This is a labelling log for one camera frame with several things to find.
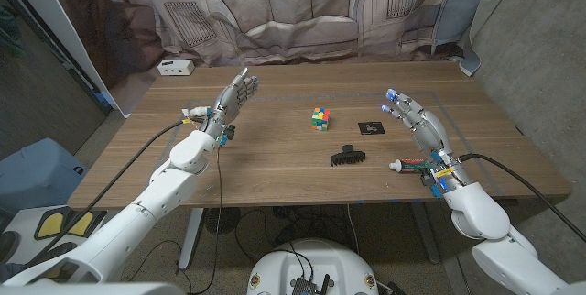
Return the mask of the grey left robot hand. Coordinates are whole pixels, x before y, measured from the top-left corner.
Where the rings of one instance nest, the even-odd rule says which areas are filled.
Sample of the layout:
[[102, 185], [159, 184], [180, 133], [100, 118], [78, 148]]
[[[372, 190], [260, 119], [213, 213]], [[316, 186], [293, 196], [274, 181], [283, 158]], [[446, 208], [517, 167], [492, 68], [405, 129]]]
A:
[[201, 131], [211, 137], [219, 137], [226, 126], [238, 116], [240, 108], [258, 89], [257, 77], [247, 76], [248, 69], [243, 68], [217, 96], [212, 105], [212, 112], [202, 124]]

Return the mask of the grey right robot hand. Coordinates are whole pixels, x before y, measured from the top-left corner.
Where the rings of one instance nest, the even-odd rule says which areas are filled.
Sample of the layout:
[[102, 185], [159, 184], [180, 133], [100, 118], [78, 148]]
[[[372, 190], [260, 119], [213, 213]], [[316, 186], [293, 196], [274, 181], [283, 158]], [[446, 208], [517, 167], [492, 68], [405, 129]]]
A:
[[382, 110], [409, 129], [418, 148], [432, 161], [445, 165], [452, 164], [453, 150], [441, 121], [430, 110], [404, 93], [389, 88], [385, 96], [394, 105], [383, 105]]

